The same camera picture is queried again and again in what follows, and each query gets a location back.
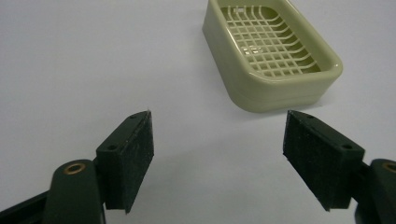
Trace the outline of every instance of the soap dish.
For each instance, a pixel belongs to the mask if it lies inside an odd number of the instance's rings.
[[[230,98],[247,111],[313,104],[343,70],[288,0],[209,0],[203,31]]]

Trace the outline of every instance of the plastic soap dish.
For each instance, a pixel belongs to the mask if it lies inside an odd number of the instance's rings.
[[[227,92],[247,111],[313,104],[343,70],[288,0],[209,0],[203,31]]]

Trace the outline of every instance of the textured rubber pad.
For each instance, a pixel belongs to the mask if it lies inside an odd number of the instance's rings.
[[[319,119],[289,111],[283,154],[325,210],[348,208],[350,175],[362,163],[364,149]]]
[[[99,148],[96,163],[105,184],[106,209],[131,207],[154,156],[151,113],[127,118]]]

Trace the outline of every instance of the screw hole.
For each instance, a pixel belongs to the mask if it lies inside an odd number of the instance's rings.
[[[84,169],[85,169],[85,164],[78,162],[68,165],[66,168],[64,168],[64,173],[66,175],[75,175],[83,171]]]
[[[117,145],[110,145],[107,147],[108,150],[114,150],[117,148]]]
[[[396,174],[396,163],[394,163],[394,162],[384,162],[382,164],[382,167],[384,167],[386,170]]]
[[[345,149],[352,149],[352,146],[348,144],[342,145],[342,147]]]

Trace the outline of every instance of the white table surface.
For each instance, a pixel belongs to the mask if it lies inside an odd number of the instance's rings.
[[[309,106],[396,160],[396,1],[293,0],[344,63]],[[282,155],[287,109],[230,100],[202,33],[206,0],[0,1],[0,210],[93,159],[129,115],[150,109],[155,157],[116,223],[355,223],[325,212]]]

